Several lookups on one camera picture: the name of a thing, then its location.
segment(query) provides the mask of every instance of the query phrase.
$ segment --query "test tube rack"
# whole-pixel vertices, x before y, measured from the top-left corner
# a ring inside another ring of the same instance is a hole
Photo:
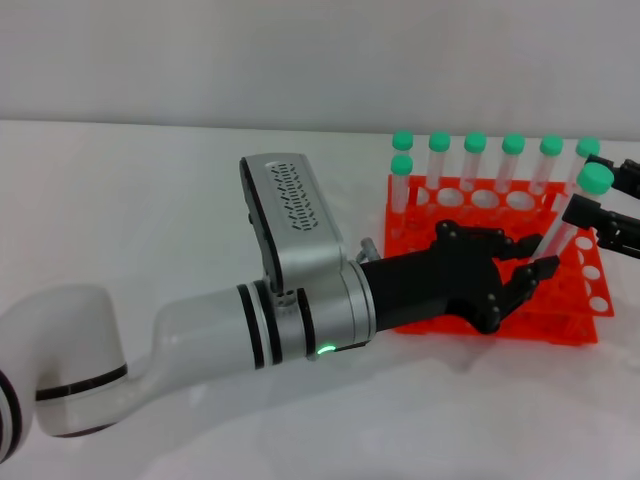
[[[528,180],[513,180],[505,194],[494,192],[494,179],[476,179],[474,191],[458,189],[460,179],[442,177],[438,190],[427,190],[424,176],[409,180],[409,202],[404,215],[387,202],[385,257],[426,249],[435,240],[435,224],[453,220],[464,226],[502,228],[514,240],[544,234],[556,213],[552,210],[564,183],[550,182],[541,196],[527,193]],[[387,183],[391,198],[391,176]],[[507,317],[497,337],[579,346],[598,342],[594,316],[613,317],[613,304],[592,231],[580,230],[560,257],[560,267],[542,282],[534,296]],[[525,260],[498,262],[503,281]],[[445,333],[479,335],[459,317],[444,315],[397,328],[401,334]]]

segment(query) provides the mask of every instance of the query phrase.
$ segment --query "clear test tube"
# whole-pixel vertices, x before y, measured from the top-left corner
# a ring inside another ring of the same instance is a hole
[[[444,170],[444,160],[451,146],[451,136],[447,132],[433,132],[429,137],[429,162],[427,163],[427,188],[440,188],[440,177]]]
[[[502,140],[502,163],[496,177],[495,191],[507,193],[518,165],[518,158],[524,150],[525,139],[519,133],[510,133]]]
[[[576,178],[584,167],[584,162],[589,155],[600,154],[600,141],[595,137],[582,137],[576,145],[576,156],[571,164],[571,170],[569,170],[569,176],[564,184],[564,193],[571,195],[576,187]]]
[[[482,132],[471,132],[464,139],[464,166],[460,175],[460,190],[470,192],[478,177],[480,158],[487,147],[487,136]]]
[[[391,211],[404,214],[409,201],[409,175],[413,160],[409,155],[398,154],[391,160]]]
[[[394,155],[409,155],[413,148],[413,133],[409,130],[398,130],[391,139]]]
[[[547,135],[542,138],[540,142],[540,159],[529,183],[529,193],[542,195],[545,192],[556,158],[562,153],[562,144],[562,138],[556,135]]]
[[[588,163],[580,171],[576,179],[577,187],[574,193],[601,202],[602,196],[613,185],[613,178],[611,170],[604,165]],[[558,216],[554,219],[538,248],[531,256],[533,260],[553,255],[559,256],[571,239],[578,233],[578,227],[562,220],[564,210],[566,210],[566,205],[561,212],[558,212]]]

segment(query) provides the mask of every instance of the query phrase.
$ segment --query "white wall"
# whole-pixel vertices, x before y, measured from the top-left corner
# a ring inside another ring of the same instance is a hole
[[[640,139],[638,0],[0,0],[0,118]]]

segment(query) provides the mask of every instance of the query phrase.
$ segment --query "white background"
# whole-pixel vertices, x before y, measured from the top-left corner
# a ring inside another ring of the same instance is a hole
[[[483,176],[499,148],[490,138]],[[418,173],[426,150],[419,137]],[[602,150],[640,156],[633,143]],[[50,285],[104,285],[135,375],[163,304],[260,276],[238,161],[273,151],[308,155],[352,256],[363,236],[380,241],[388,135],[0,122],[0,312]],[[456,138],[447,175],[461,152]],[[0,479],[637,480],[640,263],[602,259],[616,317],[597,321],[597,346],[384,332],[364,349],[177,392],[93,436],[35,425]]]
[[[640,138],[637,0],[2,0],[0,118]]]

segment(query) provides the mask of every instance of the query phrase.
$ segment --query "white robotic arm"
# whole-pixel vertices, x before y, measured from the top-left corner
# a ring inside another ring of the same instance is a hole
[[[165,306],[141,376],[127,374],[101,287],[57,287],[0,317],[0,463],[24,442],[34,413],[49,435],[86,435],[176,389],[364,346],[377,331],[437,315],[495,332],[558,264],[537,260],[503,285],[494,259],[530,256],[540,238],[513,242],[446,221],[428,250],[360,265],[347,261],[304,155],[248,157],[240,173],[264,278]]]

